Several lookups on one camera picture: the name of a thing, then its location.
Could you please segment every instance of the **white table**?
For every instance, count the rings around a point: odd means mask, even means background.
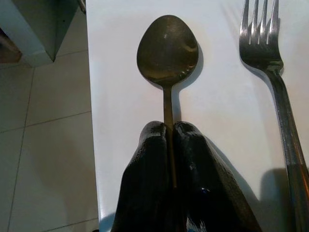
[[[263,231],[289,231],[284,157],[272,97],[239,59],[242,8],[243,0],[87,0],[100,232],[111,227],[122,173],[141,129],[149,121],[163,121],[163,93],[140,75],[136,53],[149,25],[172,14],[191,28],[202,50],[197,79],[181,91],[176,88],[182,120],[195,124],[229,160]],[[280,0],[282,77],[307,163],[308,12],[307,0]]]

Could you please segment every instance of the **tile floor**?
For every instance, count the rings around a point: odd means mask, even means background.
[[[98,228],[86,17],[53,64],[0,66],[0,232]]]

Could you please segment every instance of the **fork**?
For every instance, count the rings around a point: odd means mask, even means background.
[[[245,0],[239,36],[240,58],[249,70],[262,75],[272,93],[283,143],[295,229],[297,232],[309,232],[309,175],[287,90],[280,76],[283,61],[278,46],[279,1],[274,0],[270,25],[266,23],[267,0],[264,0],[259,25],[258,0],[255,0],[251,25],[248,25],[248,11],[249,0]]]

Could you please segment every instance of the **fork handle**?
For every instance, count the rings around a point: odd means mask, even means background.
[[[285,84],[279,71],[266,72],[276,105],[297,232],[309,232],[309,174]]]

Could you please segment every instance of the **tarnished metal spoon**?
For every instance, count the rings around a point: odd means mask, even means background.
[[[146,30],[137,51],[140,73],[164,94],[164,123],[167,126],[169,163],[173,188],[177,187],[173,152],[173,111],[171,92],[174,84],[187,78],[197,65],[198,45],[189,27],[178,17],[165,15]]]

